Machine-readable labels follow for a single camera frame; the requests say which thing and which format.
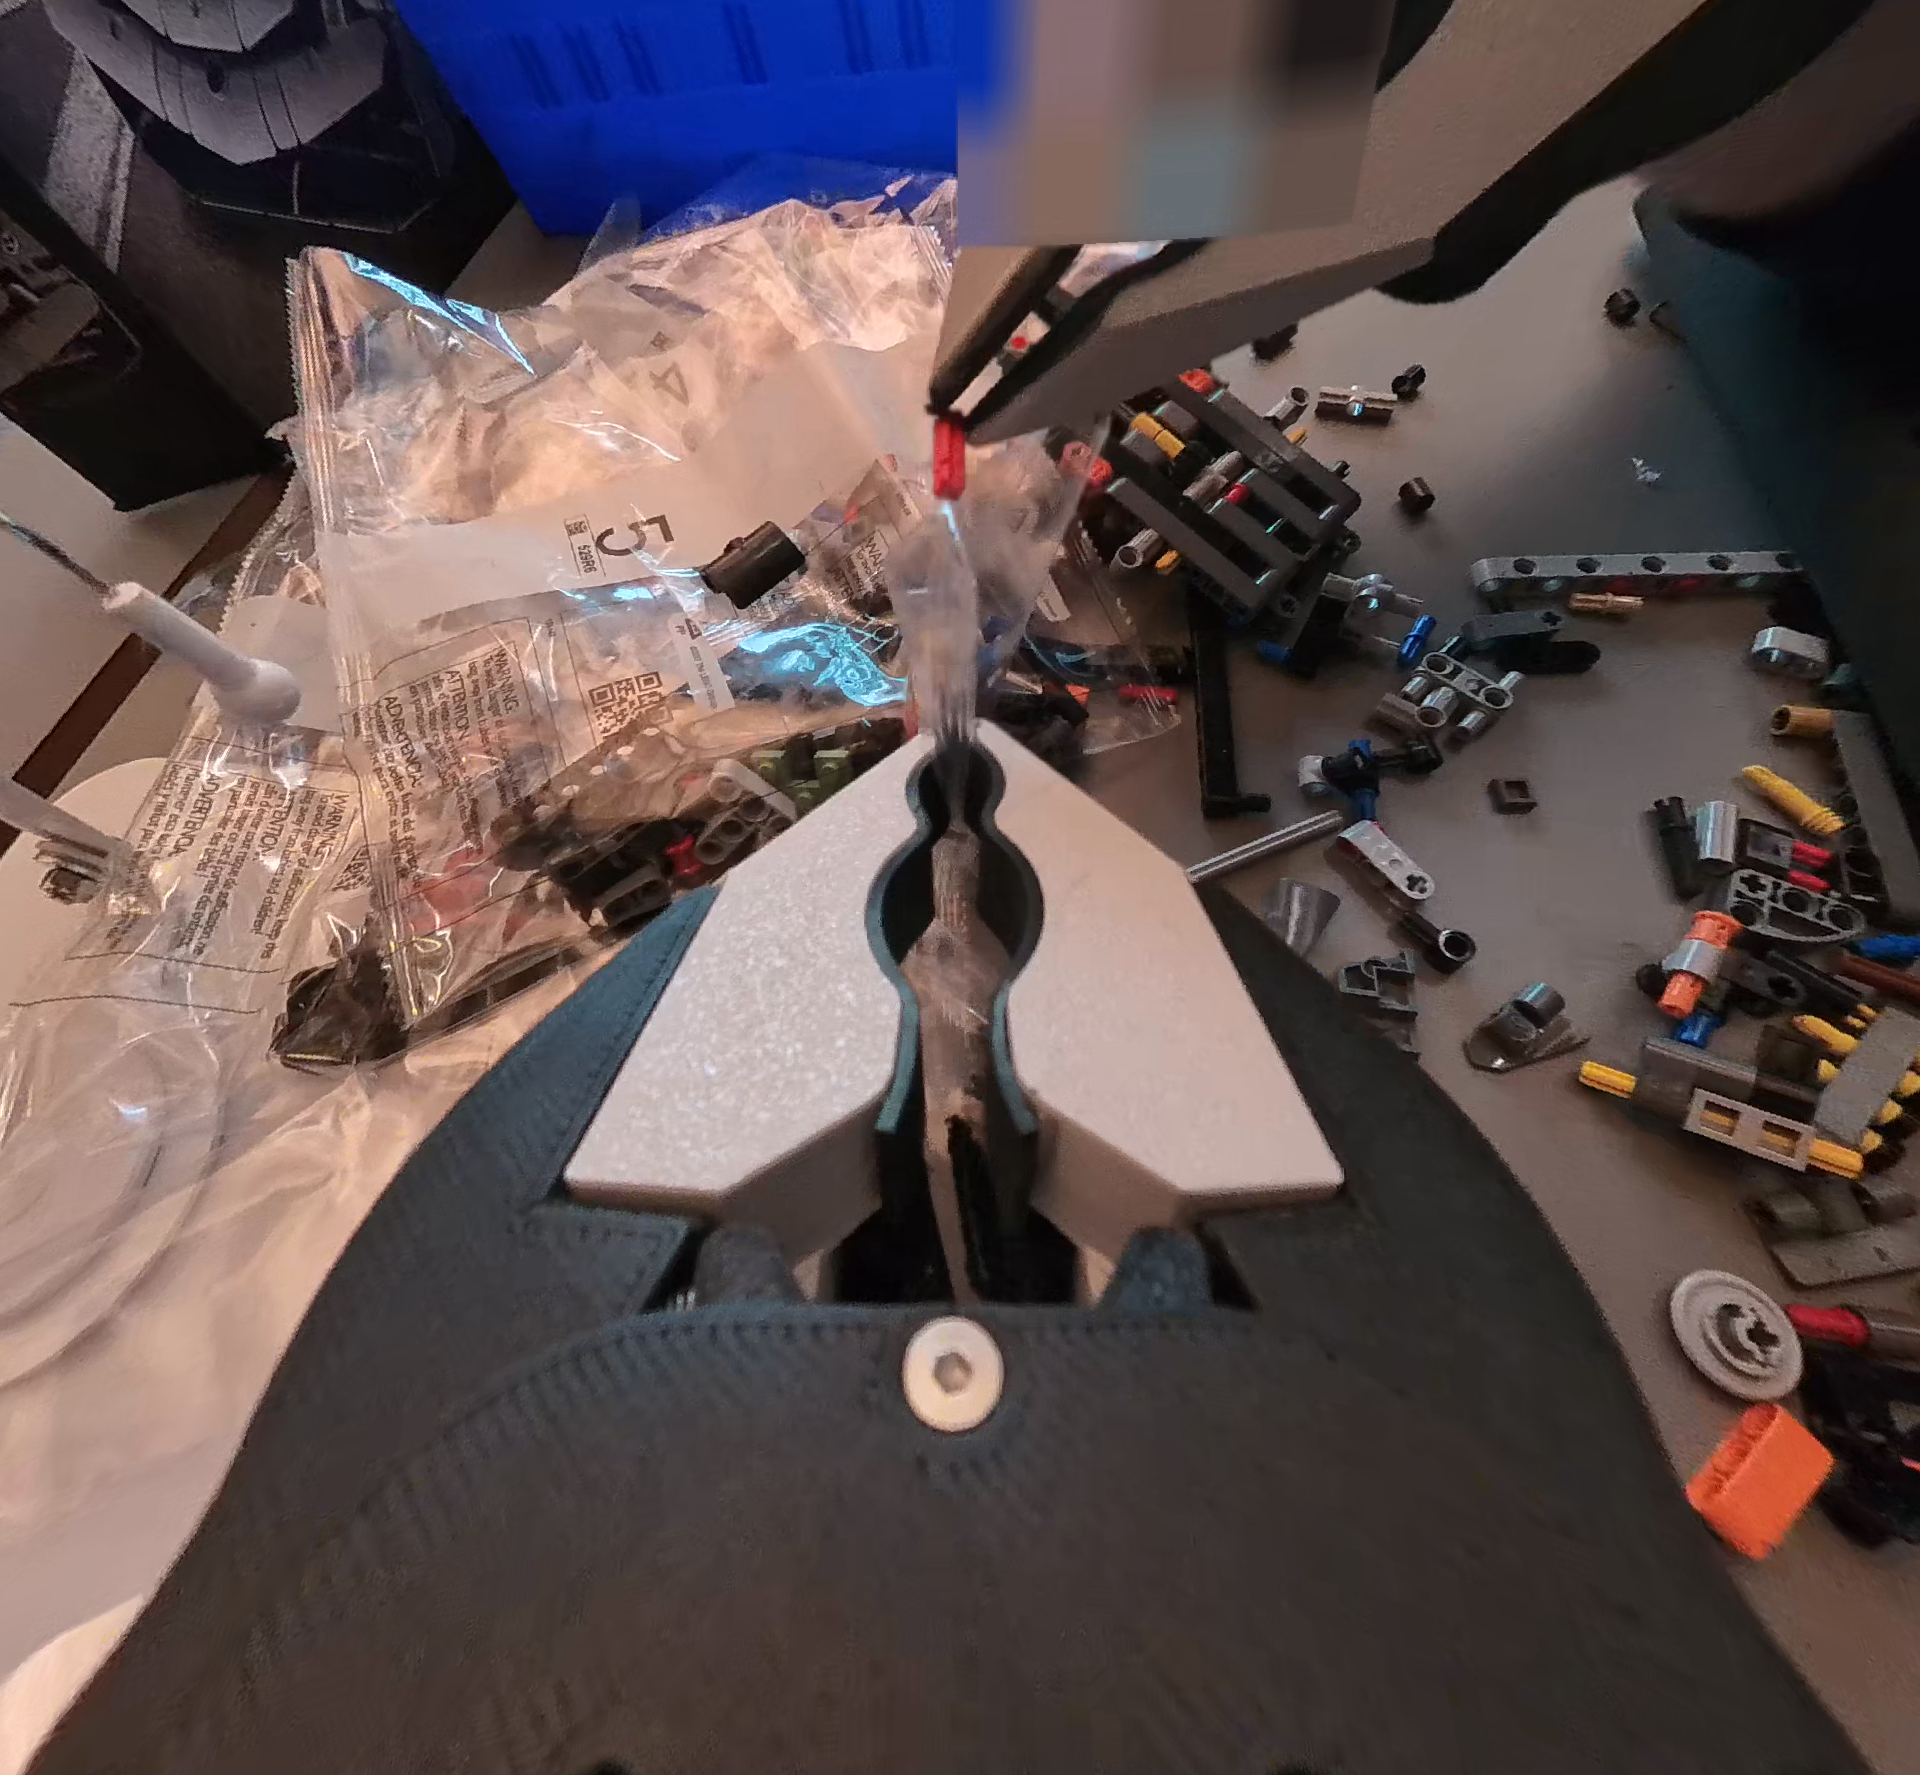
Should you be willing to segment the white paper bag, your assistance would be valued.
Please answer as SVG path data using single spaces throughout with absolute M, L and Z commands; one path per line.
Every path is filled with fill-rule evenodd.
M 4 1397 L 2 1766 L 25 1770 L 197 1531 L 290 1345 L 95 1345 Z

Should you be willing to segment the blue plastic bin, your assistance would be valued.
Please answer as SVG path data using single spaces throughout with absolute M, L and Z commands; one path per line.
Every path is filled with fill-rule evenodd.
M 956 169 L 953 0 L 391 0 L 551 235 L 760 155 Z

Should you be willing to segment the pile of toy bricks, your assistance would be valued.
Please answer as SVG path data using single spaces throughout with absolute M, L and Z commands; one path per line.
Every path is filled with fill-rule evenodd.
M 1776 549 L 1746 493 L 1660 483 L 1613 441 L 1542 455 L 1524 503 L 1442 477 L 1403 523 L 1429 579 L 1454 557 Z M 1680 1353 L 1667 1291 L 1699 1267 L 1763 1289 L 1787 1321 L 1860 1331 L 1834 1305 L 1916 1275 L 1916 1019 L 1842 981 L 1838 949 L 1772 921 L 1832 919 L 1836 871 L 1735 867 L 1672 891 L 1663 837 L 1694 815 L 1727 841 L 1772 829 L 1735 805 L 1778 691 L 1743 647 L 1765 593 L 1578 595 L 1567 641 L 1596 665 L 1533 677 L 1496 731 L 1384 791 L 1385 837 L 1436 881 L 1414 901 L 1336 839 L 1198 893 L 1352 1163 L 1354 1213 L 1294 1225 L 1331 1267 L 1333 1355 L 1414 1425 L 1494 1451 L 1524 1507 L 1567 1499 L 1606 1527 L 1654 1481 L 1648 1403 L 1673 1403 L 1681 1469 L 1751 1405 Z M 1801 1343 L 1811 1427 L 1827 1391 L 1916 1375 L 1825 1337 Z

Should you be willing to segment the small clear parts bag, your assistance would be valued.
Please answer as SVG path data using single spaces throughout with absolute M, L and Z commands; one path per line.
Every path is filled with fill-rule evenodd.
M 1106 497 L 1098 445 L 1076 435 L 968 447 L 961 497 L 930 499 L 889 551 L 885 589 L 920 731 L 933 839 L 930 923 L 903 971 L 921 1015 L 930 1137 L 944 1139 L 974 1285 L 1034 1291 L 1045 1247 L 1039 1137 L 1011 1079 L 1003 993 L 1037 897 L 991 835 L 980 731 L 1013 737 L 1076 779 L 1090 755 L 1179 725 L 1190 659 L 1154 661 L 1091 545 Z

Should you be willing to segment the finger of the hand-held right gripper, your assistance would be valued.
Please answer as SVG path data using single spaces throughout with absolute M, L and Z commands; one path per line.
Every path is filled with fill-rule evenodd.
M 925 381 L 931 417 L 1085 417 L 1069 379 L 1085 245 L 959 249 Z
M 1709 0 L 1451 0 L 1373 95 L 1343 221 L 1167 243 L 1088 285 L 1085 417 L 958 417 L 969 443 L 1077 425 L 1423 263 L 1434 237 Z

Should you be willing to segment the long grey toy beam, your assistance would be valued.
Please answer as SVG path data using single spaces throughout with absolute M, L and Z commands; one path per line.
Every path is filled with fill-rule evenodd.
M 1787 549 L 1482 557 L 1467 585 L 1494 611 L 1567 609 L 1578 595 L 1772 593 L 1804 573 Z

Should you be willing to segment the dark toy set box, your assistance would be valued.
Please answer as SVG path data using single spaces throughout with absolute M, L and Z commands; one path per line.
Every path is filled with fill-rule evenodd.
M 2 403 L 118 511 L 264 471 L 286 263 L 443 289 L 514 193 L 397 0 L 2 0 Z

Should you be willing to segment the numbered clear parts bag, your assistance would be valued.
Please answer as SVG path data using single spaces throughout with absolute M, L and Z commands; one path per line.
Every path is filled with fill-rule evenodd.
M 903 699 L 881 575 L 931 337 L 609 363 L 556 305 L 571 281 L 492 311 L 346 251 L 292 265 L 293 441 L 397 941 L 516 899 L 500 821 L 607 739 L 672 809 L 685 755 Z M 700 565 L 763 521 L 805 569 L 736 611 Z

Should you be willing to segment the black perforated board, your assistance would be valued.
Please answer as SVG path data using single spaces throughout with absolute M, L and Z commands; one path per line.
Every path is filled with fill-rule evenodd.
M 1708 405 L 1818 589 L 1916 809 L 1916 309 L 1858 325 L 1692 233 L 1654 189 L 1633 203 L 1646 273 L 1672 303 Z

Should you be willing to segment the orange toy panel piece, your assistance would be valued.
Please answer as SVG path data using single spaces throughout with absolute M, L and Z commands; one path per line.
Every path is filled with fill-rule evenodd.
M 1785 1403 L 1754 1403 L 1685 1481 L 1683 1495 L 1723 1547 L 1763 1561 L 1834 1471 L 1834 1451 Z

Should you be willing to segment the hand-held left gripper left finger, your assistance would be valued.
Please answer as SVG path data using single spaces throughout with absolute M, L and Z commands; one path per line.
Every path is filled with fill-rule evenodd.
M 921 841 L 927 733 L 732 869 L 558 1185 L 594 1215 L 765 1231 L 788 1261 L 938 1273 L 918 1025 L 883 875 Z

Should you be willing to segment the black toy frame assembly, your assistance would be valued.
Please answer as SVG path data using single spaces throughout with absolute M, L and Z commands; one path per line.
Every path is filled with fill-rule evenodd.
M 1163 539 L 1191 587 L 1284 649 L 1331 607 L 1360 549 L 1360 493 L 1262 413 L 1193 369 L 1117 405 L 1098 435 L 1104 491 Z

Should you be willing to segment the person's right forearm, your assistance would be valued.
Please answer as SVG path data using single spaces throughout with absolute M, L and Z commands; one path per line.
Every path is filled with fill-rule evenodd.
M 1916 109 L 1897 119 L 1846 123 L 1787 121 L 1754 109 L 1642 163 L 1639 175 L 1677 215 L 1765 221 L 1832 199 L 1916 123 Z

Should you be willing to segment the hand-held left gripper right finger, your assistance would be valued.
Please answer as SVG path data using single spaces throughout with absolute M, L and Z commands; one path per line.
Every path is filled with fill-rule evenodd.
M 1011 735 L 977 737 L 1039 899 L 1003 1011 L 1037 1211 L 1116 1259 L 1139 1229 L 1336 1195 L 1342 1163 L 1187 873 Z

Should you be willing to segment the black toy connector piece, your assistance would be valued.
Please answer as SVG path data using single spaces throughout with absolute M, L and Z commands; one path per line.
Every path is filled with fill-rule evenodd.
M 697 567 L 704 587 L 743 611 L 805 569 L 804 545 L 783 527 L 763 521 Z

